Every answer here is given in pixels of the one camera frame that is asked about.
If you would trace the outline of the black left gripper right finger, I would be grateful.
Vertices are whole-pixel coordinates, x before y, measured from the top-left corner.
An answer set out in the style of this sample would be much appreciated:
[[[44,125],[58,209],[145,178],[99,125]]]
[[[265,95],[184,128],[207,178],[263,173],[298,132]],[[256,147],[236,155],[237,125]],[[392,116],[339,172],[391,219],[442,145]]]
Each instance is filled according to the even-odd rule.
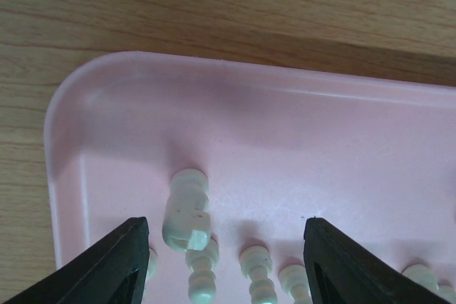
[[[454,303],[455,287],[437,280],[437,294],[405,277],[413,264],[436,276],[446,249],[436,241],[393,239],[378,245],[391,255],[384,261],[323,218],[310,218],[304,230],[304,264],[314,303]]]

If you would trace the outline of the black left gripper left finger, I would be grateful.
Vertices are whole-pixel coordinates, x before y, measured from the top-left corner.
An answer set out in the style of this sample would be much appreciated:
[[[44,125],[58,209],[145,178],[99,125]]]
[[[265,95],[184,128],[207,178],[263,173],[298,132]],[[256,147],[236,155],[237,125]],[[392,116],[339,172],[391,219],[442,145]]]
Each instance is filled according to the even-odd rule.
[[[150,257],[147,219],[132,217],[7,303],[141,303]]]

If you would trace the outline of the light wooden knight piece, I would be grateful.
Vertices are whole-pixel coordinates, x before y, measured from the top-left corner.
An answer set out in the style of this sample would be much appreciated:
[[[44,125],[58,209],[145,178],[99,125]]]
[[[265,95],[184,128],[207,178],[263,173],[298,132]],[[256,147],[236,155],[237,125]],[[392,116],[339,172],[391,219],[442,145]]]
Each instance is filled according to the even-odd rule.
[[[183,169],[172,177],[162,225],[163,240],[172,250],[206,248],[212,235],[208,194],[208,179],[198,169]]]

